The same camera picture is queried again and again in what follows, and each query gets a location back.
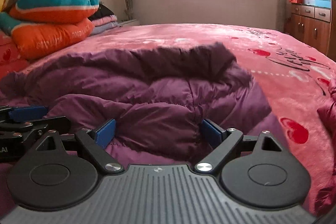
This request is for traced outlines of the pink heart-print pillow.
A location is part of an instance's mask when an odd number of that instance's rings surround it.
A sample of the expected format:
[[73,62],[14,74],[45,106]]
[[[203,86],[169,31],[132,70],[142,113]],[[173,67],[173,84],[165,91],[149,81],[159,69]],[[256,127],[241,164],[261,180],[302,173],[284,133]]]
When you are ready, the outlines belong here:
[[11,72],[19,72],[29,66],[10,36],[0,31],[0,79]]

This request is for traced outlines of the pink heart-print bed cover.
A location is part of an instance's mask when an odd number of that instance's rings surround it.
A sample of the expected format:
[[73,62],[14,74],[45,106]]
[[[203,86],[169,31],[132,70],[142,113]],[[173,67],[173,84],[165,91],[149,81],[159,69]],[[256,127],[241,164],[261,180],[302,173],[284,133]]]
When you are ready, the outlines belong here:
[[30,65],[67,53],[108,49],[192,48],[222,43],[262,88],[290,150],[312,178],[309,207],[325,214],[335,205],[335,141],[317,113],[330,98],[335,62],[310,46],[277,31],[215,24],[159,24],[121,27],[84,40]]

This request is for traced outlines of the folded clothes stack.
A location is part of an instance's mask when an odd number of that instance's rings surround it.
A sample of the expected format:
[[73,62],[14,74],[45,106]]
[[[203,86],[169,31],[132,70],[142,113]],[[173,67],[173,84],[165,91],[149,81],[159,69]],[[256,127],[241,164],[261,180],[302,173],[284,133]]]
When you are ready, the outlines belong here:
[[100,2],[98,10],[88,19],[94,26],[91,36],[118,27],[117,16],[102,2]]

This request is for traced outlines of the blue box on dresser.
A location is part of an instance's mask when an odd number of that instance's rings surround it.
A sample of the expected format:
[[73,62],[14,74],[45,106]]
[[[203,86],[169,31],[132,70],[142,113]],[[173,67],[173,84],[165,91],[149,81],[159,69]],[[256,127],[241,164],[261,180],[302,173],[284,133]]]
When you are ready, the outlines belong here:
[[302,4],[327,9],[331,8],[331,0],[302,0]]

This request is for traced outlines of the orange teal folded quilt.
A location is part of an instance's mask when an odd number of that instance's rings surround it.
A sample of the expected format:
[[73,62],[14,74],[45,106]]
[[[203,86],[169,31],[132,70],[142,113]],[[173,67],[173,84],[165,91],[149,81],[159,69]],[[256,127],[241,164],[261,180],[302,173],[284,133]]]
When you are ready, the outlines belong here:
[[23,59],[36,60],[83,41],[99,0],[4,0],[1,30]]

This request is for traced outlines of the brown wooden dresser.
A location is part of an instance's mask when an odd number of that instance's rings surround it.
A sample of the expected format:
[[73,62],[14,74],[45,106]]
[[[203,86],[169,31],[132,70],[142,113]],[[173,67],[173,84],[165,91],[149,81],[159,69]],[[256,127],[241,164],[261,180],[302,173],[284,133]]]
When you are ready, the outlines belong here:
[[330,7],[291,3],[286,31],[335,60],[335,0],[330,0]]

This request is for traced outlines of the purple down jacket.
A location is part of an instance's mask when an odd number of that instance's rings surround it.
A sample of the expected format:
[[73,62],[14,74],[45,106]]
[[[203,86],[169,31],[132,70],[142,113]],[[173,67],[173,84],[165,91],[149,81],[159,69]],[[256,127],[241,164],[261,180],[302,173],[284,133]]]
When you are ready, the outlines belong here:
[[67,53],[1,79],[1,104],[44,106],[70,133],[116,121],[107,152],[122,165],[197,163],[210,152],[199,124],[288,142],[254,77],[222,43]]

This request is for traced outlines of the dark red jacket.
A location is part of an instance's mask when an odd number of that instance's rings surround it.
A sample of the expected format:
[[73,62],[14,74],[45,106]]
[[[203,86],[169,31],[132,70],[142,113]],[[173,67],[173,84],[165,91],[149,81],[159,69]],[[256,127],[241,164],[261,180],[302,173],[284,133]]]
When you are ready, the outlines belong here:
[[324,127],[328,131],[331,139],[335,141],[335,79],[332,79],[329,83],[328,91],[330,98],[326,100],[323,105],[318,108],[317,113]]

